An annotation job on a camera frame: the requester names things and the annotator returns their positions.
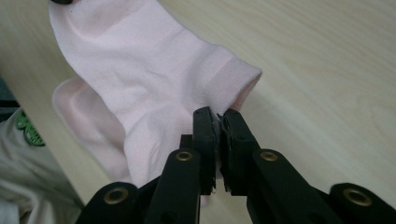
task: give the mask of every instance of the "sock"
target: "sock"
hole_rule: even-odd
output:
[[[123,151],[125,131],[97,92],[82,78],[73,77],[56,88],[52,103],[64,124],[110,179],[131,183]]]
[[[192,112],[239,109],[261,71],[210,45],[155,0],[49,3],[64,57],[125,131],[124,152],[138,187],[161,174]]]

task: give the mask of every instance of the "light wood surface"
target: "light wood surface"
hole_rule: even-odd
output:
[[[396,2],[161,3],[202,39],[262,69],[241,111],[262,147],[283,153],[318,189],[352,182],[396,206]],[[47,1],[2,1],[0,75],[87,202],[109,179],[52,109],[54,88],[76,74],[57,47]],[[202,223],[244,223],[244,207],[219,189]]]

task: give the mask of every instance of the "white cloth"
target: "white cloth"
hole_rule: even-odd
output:
[[[18,206],[17,223],[75,223],[82,203],[49,150],[26,143],[19,112],[0,123],[0,198]]]
[[[0,199],[0,224],[19,224],[18,205]]]

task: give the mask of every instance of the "wooden table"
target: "wooden table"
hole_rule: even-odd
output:
[[[241,111],[262,147],[283,153],[312,186],[353,182],[396,206],[394,1],[161,3],[201,38],[262,68]],[[0,75],[86,203],[110,179],[52,108],[54,89],[76,74],[47,1],[2,1]],[[248,220],[243,198],[219,189],[212,201],[202,223]]]

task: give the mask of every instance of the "green pattern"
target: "green pattern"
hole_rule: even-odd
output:
[[[22,110],[15,119],[15,125],[17,129],[23,130],[23,136],[27,144],[33,147],[43,147],[45,145],[43,139]]]

